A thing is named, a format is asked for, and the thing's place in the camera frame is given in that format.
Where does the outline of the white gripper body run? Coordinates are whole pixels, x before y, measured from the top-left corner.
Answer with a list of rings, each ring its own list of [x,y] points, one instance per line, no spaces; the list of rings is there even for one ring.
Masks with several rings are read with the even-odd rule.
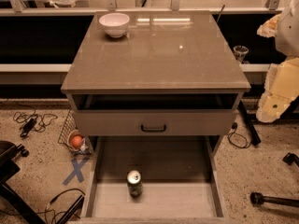
[[[299,58],[271,64],[264,83],[256,118],[263,123],[279,119],[299,96]]]

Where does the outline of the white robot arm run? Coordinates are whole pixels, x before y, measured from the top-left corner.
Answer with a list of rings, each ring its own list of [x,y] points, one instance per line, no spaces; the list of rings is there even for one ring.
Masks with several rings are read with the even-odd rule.
[[[287,56],[281,64],[269,66],[258,103],[257,120],[270,123],[299,96],[299,0],[291,0],[280,14],[261,25],[257,34],[274,37],[276,50]]]

